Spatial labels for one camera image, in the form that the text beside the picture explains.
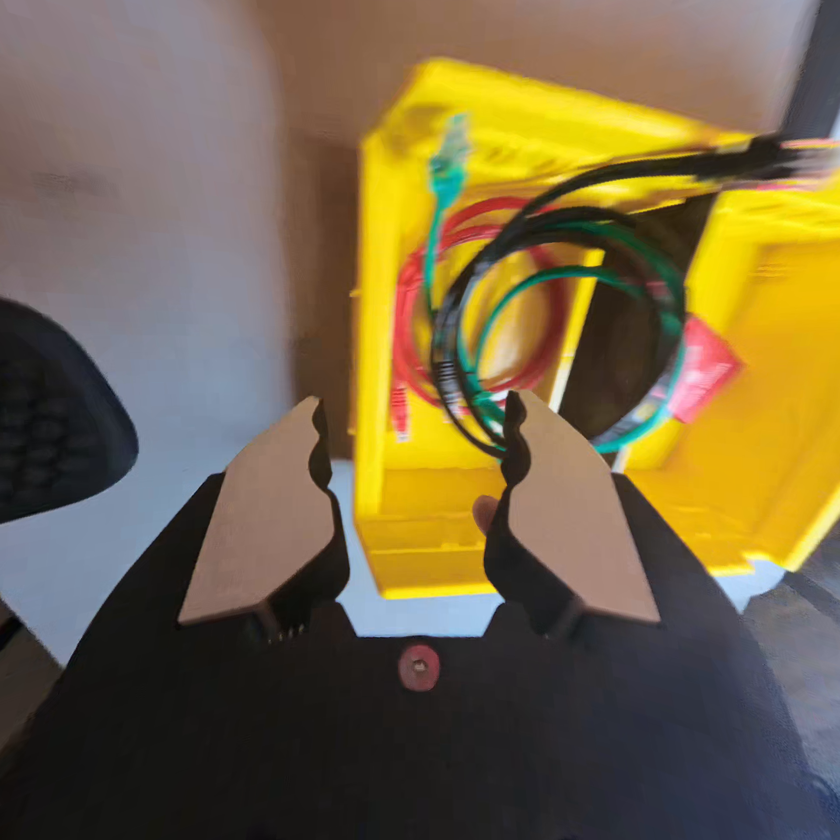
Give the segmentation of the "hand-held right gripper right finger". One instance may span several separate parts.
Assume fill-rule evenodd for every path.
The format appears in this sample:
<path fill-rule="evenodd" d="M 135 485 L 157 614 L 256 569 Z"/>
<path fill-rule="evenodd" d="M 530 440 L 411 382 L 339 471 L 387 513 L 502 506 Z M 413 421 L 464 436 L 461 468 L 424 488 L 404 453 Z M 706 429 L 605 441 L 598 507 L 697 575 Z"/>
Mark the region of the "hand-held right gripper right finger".
<path fill-rule="evenodd" d="M 529 391 L 507 395 L 506 486 L 486 534 L 485 573 L 534 633 L 585 616 L 656 626 L 660 614 L 613 475 L 591 444 Z"/>

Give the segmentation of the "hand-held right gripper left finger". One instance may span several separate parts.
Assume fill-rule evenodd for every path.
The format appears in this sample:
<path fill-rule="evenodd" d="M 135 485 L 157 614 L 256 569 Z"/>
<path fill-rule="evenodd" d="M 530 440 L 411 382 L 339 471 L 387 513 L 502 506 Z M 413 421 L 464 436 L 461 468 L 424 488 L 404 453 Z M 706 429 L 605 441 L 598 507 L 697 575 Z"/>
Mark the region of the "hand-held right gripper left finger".
<path fill-rule="evenodd" d="M 350 580 L 322 400 L 309 396 L 228 464 L 177 621 L 252 616 L 272 642 L 309 629 Z"/>

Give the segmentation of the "yellow plastic bin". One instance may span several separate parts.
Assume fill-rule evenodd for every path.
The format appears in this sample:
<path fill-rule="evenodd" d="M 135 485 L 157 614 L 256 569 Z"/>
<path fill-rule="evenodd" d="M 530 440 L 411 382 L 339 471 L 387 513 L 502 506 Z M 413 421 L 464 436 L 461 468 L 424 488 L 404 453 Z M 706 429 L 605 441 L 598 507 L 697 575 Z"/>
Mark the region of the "yellow plastic bin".
<path fill-rule="evenodd" d="M 838 142 L 749 135 L 450 59 L 361 146 L 354 516 L 385 597 L 492 592 L 510 390 L 718 577 L 838 520 Z M 692 315 L 743 363 L 669 412 Z"/>

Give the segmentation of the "red label tag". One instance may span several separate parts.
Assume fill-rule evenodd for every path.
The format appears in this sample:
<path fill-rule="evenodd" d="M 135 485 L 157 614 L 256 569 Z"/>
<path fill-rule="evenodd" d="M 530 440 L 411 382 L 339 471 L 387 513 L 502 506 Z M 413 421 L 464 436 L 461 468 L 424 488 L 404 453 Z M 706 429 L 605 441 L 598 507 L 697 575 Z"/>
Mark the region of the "red label tag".
<path fill-rule="evenodd" d="M 740 374 L 743 363 L 730 343 L 694 314 L 684 328 L 682 345 L 684 353 L 668 410 L 677 422 L 688 425 Z"/>

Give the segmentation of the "black mesh chair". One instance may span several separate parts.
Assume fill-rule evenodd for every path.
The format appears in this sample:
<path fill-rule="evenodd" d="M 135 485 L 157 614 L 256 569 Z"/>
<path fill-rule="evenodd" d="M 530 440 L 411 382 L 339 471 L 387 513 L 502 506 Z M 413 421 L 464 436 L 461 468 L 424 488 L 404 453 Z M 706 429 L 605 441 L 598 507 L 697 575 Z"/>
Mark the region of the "black mesh chair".
<path fill-rule="evenodd" d="M 110 489 L 140 452 L 135 425 L 87 351 L 55 320 L 1 300 L 1 523 Z"/>

